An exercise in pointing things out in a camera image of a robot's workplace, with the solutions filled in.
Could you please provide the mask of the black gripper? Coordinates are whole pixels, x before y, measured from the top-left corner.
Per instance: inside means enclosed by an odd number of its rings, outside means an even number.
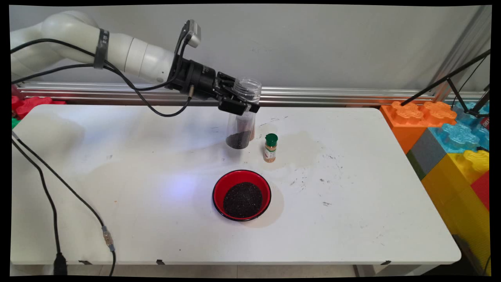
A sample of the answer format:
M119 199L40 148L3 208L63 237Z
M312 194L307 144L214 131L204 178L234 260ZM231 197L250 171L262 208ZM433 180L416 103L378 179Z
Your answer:
M193 88L192 98L218 100L218 109L229 114L242 116L246 112L256 114L260 105L238 96L233 89L236 79L222 72L195 62L174 56L168 75L168 89L189 95Z

